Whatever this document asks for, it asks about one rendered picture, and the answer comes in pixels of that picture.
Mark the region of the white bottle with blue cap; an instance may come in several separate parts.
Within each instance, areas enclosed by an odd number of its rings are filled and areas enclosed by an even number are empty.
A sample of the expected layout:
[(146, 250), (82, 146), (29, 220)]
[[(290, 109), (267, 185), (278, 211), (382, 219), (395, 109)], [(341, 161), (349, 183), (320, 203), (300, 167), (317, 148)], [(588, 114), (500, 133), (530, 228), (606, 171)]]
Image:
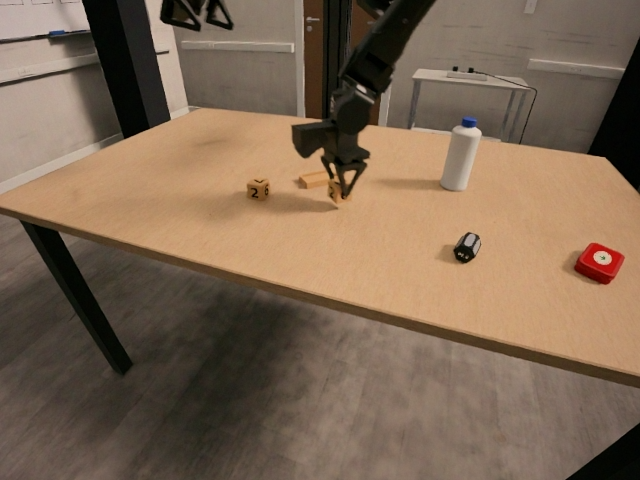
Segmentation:
[(464, 117), (462, 124), (453, 128), (440, 185), (450, 191), (463, 191), (467, 187), (473, 161), (481, 137), (477, 119)]

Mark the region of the beige number cube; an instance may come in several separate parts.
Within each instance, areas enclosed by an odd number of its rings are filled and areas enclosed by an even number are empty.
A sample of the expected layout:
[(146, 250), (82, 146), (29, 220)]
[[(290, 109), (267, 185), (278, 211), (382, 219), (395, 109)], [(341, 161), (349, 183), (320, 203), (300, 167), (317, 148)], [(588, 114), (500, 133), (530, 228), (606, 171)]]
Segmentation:
[(254, 177), (247, 184), (248, 199), (264, 201), (270, 195), (270, 181)]
[[(351, 186), (351, 182), (347, 180), (348, 190)], [(337, 205), (353, 202), (354, 191), (351, 196), (345, 197), (340, 180), (333, 180), (329, 182), (329, 198), (333, 200)]]

